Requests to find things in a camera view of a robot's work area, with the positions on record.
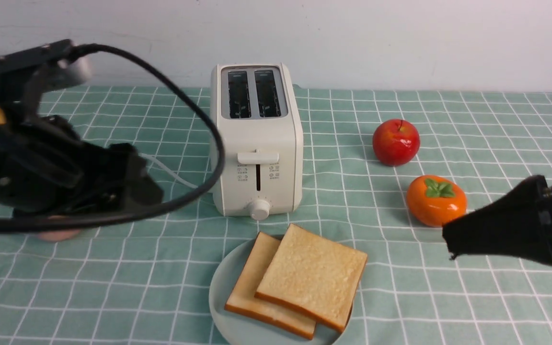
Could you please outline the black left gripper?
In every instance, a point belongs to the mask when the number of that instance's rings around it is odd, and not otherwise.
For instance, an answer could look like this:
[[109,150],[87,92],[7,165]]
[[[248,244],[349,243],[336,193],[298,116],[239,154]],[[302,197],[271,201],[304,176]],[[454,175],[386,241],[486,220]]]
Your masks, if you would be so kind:
[[163,196],[131,144],[97,146],[61,116],[0,104],[0,205],[16,218],[136,210]]

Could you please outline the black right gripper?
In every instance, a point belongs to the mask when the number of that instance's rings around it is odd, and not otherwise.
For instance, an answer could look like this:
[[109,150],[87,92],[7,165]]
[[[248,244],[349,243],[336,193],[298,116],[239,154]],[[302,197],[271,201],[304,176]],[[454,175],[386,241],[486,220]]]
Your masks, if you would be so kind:
[[451,259],[497,255],[552,266],[552,185],[531,175],[497,201],[442,227]]

